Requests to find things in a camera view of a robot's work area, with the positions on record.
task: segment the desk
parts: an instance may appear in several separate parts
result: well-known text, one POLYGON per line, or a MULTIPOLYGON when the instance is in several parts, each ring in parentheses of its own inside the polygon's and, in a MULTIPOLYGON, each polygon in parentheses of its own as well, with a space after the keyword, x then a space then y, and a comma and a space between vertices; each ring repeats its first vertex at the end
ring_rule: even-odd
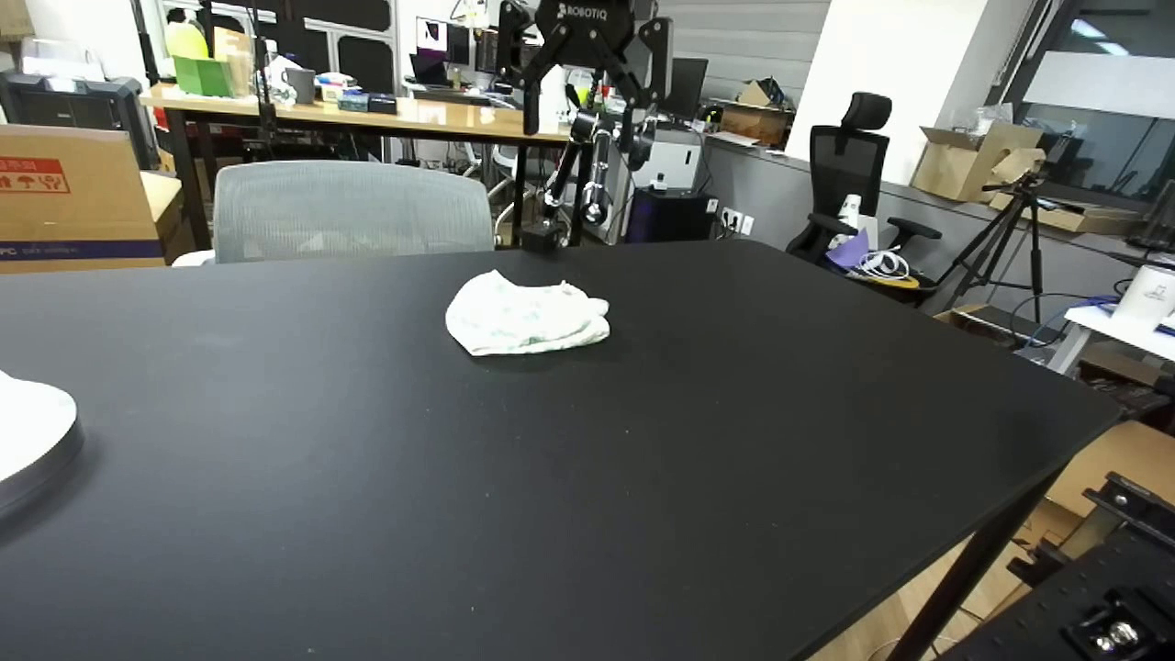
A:
MULTIPOLYGON (((208 217, 197 195, 193 159, 186 148, 186 119, 257 119, 255 100, 208 100, 208 94, 182 94, 171 83, 159 83, 143 94, 148 106, 168 113, 175 171, 182 179, 182 217, 192 225, 193 247, 208 247, 208 217)), ((462 144, 515 144, 518 148, 518 195, 515 195, 515 225, 520 214, 520 175, 525 175, 525 148, 562 148, 569 144, 559 128, 540 128, 535 135, 520 130, 518 110, 493 110, 493 106, 468 106, 468 102, 421 102, 400 100, 398 113, 351 113, 351 110, 323 110, 323 106, 291 106, 279 110, 288 128, 351 128, 351 130, 378 130, 378 135, 420 135, 420 138, 462 138, 462 144)))
POLYGON ((37 276, 0 308, 3 372, 83 425, 0 534, 11 658, 810 654, 1115 414, 754 242, 37 276), (484 268, 611 297, 614 339, 469 359, 439 315, 484 268))
POLYGON ((1066 342, 1050 357, 1050 372, 1058 372, 1058 375, 1072 372, 1072 362, 1081 359, 1081 352, 1086 347, 1086 342, 1093 335, 1175 362, 1175 339, 1171 335, 1143 330, 1140 323, 1113 318, 1102 308, 1069 308, 1066 323, 1069 323, 1066 342))

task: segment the white towel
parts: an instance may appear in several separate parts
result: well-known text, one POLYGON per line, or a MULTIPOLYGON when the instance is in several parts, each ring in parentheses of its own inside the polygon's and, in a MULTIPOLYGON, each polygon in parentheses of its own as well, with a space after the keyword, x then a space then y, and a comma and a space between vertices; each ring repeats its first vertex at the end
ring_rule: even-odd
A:
POLYGON ((481 270, 450 297, 444 328, 469 357, 528 357, 606 342, 606 313, 611 299, 569 283, 515 285, 481 270))

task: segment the tripod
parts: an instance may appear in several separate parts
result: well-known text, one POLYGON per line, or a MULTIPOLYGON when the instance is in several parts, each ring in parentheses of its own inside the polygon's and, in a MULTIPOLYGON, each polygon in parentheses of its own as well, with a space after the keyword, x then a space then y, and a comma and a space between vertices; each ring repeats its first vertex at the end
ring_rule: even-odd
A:
POLYGON ((963 279, 952 285, 949 303, 954 303, 967 291, 995 283, 995 268, 1029 210, 1029 285, 1033 285, 1033 323, 1038 328, 1038 299, 1044 299, 1044 255, 1038 255, 1038 198, 1037 198, 1038 175, 1029 171, 1016 183, 998 183, 985 190, 1006 190, 1012 195, 1006 210, 974 234, 963 253, 952 260, 952 268, 940 276, 940 283, 952 283, 954 270, 963 279))

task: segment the ceiling light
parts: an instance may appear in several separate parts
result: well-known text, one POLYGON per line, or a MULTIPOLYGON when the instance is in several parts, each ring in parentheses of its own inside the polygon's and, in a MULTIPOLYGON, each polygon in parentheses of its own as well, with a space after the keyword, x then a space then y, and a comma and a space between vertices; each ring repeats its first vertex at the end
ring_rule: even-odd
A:
POLYGON ((1131 51, 1124 45, 1102 39, 1099 47, 1115 55, 1115 59, 1131 59, 1131 51))
POLYGON ((1069 28, 1081 31, 1081 35, 1086 35, 1086 39, 1105 39, 1105 31, 1093 28, 1086 18, 1075 18, 1069 28))

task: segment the white plate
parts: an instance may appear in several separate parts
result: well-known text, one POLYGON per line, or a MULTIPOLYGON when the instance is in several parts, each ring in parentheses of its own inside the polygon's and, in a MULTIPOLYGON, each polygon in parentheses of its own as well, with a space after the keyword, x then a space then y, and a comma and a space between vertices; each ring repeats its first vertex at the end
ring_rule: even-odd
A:
POLYGON ((0 483, 56 450, 76 421, 76 399, 0 372, 0 483))

